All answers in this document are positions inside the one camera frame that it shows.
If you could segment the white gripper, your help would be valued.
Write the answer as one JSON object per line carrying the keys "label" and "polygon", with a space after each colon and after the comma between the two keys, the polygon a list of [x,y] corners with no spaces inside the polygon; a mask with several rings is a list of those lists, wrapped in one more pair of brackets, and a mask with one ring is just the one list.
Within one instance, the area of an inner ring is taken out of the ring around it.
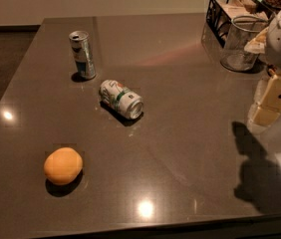
{"label": "white gripper", "polygon": [[[270,64],[281,68],[281,10],[269,24],[265,56]],[[247,128],[260,134],[280,117],[281,69],[269,68],[258,82],[247,117]]]}

